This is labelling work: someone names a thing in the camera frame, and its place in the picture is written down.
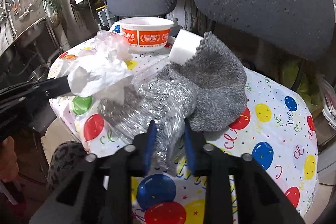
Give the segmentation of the person's left hand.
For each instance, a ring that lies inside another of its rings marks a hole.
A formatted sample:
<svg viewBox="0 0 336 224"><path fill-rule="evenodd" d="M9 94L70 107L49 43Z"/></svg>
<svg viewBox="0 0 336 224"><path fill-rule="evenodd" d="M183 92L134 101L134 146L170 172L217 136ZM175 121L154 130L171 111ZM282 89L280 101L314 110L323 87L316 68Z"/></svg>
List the person's left hand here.
<svg viewBox="0 0 336 224"><path fill-rule="evenodd" d="M9 136L1 143L0 150L0 179L3 182L15 180L19 173L17 155L14 151L14 139Z"/></svg>

